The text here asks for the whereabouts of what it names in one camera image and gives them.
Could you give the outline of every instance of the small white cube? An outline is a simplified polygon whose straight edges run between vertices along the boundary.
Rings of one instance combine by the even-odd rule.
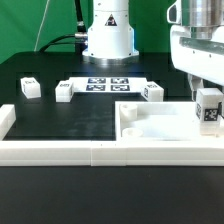
[[[41,97],[40,84],[33,77],[31,78],[22,78],[21,80],[21,88],[24,95],[27,99],[38,98]]]
[[[147,82],[141,91],[141,95],[149,102],[162,102],[164,89],[155,82]]]
[[[223,101],[223,97],[223,93],[217,88],[198,89],[195,113],[202,135],[218,134],[221,118],[219,104]]]
[[[73,82],[70,80],[60,81],[55,89],[56,102],[68,103],[73,96]]]

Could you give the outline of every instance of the green wall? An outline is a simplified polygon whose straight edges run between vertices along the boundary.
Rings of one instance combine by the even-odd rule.
[[[92,24],[93,0],[82,0],[84,21]],[[130,24],[140,52],[169,52],[166,10],[175,0],[130,0]],[[0,1],[0,63],[17,52],[33,51],[47,0]],[[76,31],[74,0],[51,0],[38,49],[50,40]],[[72,46],[50,51],[73,51]]]

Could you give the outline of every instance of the white tray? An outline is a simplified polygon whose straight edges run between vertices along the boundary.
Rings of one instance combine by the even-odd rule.
[[[137,116],[130,108],[136,108]],[[198,141],[223,139],[224,122],[215,134],[201,135],[194,102],[116,102],[116,139],[127,141]],[[123,131],[130,129],[130,135]],[[134,131],[142,131],[138,137]]]

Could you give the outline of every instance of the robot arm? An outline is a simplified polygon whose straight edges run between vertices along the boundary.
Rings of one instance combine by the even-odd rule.
[[[93,0],[93,7],[94,20],[88,29],[84,61],[108,65],[137,60],[134,30],[129,25],[129,0]]]
[[[192,93],[203,88],[203,79],[224,86],[223,6],[223,0],[177,0],[167,11],[174,24],[172,61],[188,73]]]

